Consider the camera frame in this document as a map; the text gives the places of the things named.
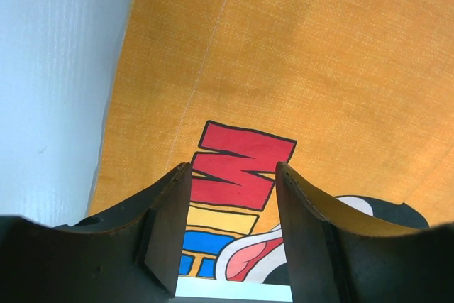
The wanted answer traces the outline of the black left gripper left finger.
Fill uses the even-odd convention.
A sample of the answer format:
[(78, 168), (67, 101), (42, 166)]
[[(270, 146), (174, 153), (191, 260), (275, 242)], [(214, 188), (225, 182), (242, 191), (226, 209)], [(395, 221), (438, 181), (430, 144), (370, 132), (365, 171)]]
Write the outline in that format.
[(1, 217), (2, 302), (168, 302), (191, 195), (182, 163), (74, 226)]

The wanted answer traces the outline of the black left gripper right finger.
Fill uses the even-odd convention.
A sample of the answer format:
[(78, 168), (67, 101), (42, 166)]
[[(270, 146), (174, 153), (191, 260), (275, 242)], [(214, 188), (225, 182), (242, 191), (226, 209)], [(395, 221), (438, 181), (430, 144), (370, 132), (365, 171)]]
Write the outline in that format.
[(294, 302), (452, 302), (453, 225), (416, 229), (369, 216), (276, 166)]

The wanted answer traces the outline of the yellow Mickey Mouse placemat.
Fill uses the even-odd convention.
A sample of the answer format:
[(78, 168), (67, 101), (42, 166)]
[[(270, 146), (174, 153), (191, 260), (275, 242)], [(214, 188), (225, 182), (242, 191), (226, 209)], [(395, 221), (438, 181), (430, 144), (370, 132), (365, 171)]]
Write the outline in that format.
[(278, 162), (386, 221), (452, 221), (453, 0), (133, 0), (91, 213), (181, 162), (185, 277), (288, 284)]

